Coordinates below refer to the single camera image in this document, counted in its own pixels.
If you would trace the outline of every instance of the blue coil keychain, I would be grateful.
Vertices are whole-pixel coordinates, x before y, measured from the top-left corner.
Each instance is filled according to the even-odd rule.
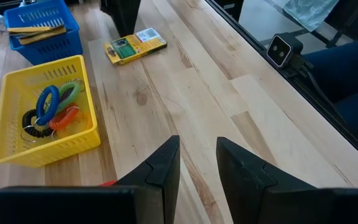
[[[44,104],[49,94],[51,94],[52,97],[50,99],[50,105],[47,111],[45,112]],[[54,85],[50,85],[46,87],[42,91],[40,97],[38,98],[37,105],[35,107],[35,109],[37,110],[36,124],[39,126],[46,125],[55,116],[55,113],[59,106],[59,102],[60,102],[59,89]]]

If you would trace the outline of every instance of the wood grain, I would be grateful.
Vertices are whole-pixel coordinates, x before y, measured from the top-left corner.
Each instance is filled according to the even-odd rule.
[[[92,1],[72,9],[99,123],[96,149],[31,169],[0,164],[7,185],[98,185],[181,137],[175,223],[232,223],[216,163],[224,136],[317,187],[358,187],[358,152],[203,0],[142,0],[135,30],[154,27],[168,47],[113,66],[118,38]],[[0,82],[29,67],[0,35]]]

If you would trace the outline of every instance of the glass enclosure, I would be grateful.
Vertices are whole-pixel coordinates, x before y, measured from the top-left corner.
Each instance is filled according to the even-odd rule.
[[[358,0],[207,2],[268,61],[275,34],[299,40],[312,66],[276,69],[358,149]]]

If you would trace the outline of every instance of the black coil keychain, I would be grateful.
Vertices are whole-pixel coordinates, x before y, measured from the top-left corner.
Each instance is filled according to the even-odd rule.
[[[53,132],[53,129],[51,129],[50,127],[45,128],[44,130],[40,131],[40,130],[36,129],[33,124],[31,124],[31,119],[37,115],[36,111],[37,111],[36,109],[29,110],[23,115],[23,119],[22,119],[23,130],[27,134],[29,134],[33,137],[37,137],[37,138],[44,138],[44,137],[50,136]]]

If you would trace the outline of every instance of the plastic basket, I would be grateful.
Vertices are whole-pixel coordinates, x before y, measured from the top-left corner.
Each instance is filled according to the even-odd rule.
[[[6,27],[56,27],[64,24],[67,33],[29,45],[21,45],[10,36],[12,50],[18,51],[33,65],[83,53],[78,24],[63,0],[48,0],[5,11]]]
[[[50,137],[28,142],[21,137],[22,116],[34,109],[41,91],[80,78],[85,83],[76,103],[85,125],[77,134],[52,141]],[[39,167],[100,145],[84,59],[81,55],[8,73],[2,80],[0,97],[0,163]]]

